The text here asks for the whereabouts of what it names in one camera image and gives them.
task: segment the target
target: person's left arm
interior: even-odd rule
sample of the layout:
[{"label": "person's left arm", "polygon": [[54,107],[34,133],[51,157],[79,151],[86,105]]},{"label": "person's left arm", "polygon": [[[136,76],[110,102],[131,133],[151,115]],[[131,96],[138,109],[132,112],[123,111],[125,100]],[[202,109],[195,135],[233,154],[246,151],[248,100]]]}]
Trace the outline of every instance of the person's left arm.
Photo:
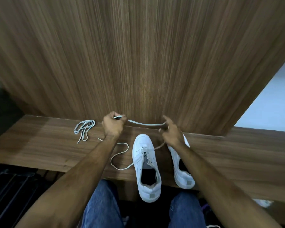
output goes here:
[{"label": "person's left arm", "polygon": [[111,112],[103,119],[105,139],[65,175],[58,179],[21,218],[16,227],[74,227],[91,198],[122,133],[127,118],[115,120]]}]

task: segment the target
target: leg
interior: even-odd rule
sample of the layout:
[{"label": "leg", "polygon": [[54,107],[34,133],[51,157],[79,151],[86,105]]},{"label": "leg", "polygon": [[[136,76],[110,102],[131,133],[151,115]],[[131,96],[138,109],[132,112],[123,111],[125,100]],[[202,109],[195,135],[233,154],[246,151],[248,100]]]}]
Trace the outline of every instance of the leg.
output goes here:
[{"label": "leg", "polygon": [[180,192],[172,200],[169,228],[206,228],[205,219],[198,199],[190,193]]},{"label": "leg", "polygon": [[117,200],[115,184],[108,180],[100,180],[84,210],[82,228],[124,227]]}]

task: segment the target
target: wooden wall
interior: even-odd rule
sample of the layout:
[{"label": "wooden wall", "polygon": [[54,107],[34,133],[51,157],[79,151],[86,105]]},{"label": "wooden wall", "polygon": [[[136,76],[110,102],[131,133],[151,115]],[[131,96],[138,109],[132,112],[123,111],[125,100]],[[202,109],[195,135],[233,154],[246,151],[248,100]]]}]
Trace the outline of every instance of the wooden wall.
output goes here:
[{"label": "wooden wall", "polygon": [[0,84],[26,114],[224,135],[285,61],[285,0],[0,0]]}]

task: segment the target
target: person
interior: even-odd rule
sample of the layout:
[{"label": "person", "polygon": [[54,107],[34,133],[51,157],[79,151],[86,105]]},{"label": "person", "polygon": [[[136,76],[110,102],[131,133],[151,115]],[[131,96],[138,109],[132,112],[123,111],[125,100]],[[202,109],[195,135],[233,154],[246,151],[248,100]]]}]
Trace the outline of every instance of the person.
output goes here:
[{"label": "person", "polygon": [[[126,116],[111,112],[103,118],[105,138],[77,165],[57,180],[32,205],[17,224],[26,227],[75,227],[83,215],[82,227],[123,227],[116,191],[102,172],[127,122]],[[258,204],[224,177],[210,163],[184,143],[181,130],[164,116],[167,130],[160,130],[198,184],[205,199],[226,228],[277,228],[280,225]],[[205,228],[198,200],[181,193],[171,202],[169,227]]]}]

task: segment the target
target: shoe tongue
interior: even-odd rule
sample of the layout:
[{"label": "shoe tongue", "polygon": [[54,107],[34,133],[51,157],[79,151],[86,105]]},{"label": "shoe tongue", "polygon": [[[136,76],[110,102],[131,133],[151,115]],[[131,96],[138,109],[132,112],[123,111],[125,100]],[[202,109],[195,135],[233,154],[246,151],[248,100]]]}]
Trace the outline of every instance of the shoe tongue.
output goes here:
[{"label": "shoe tongue", "polygon": [[148,165],[147,153],[145,152],[143,155],[144,155],[143,166],[142,166],[143,169],[147,170],[153,169],[151,166]]}]

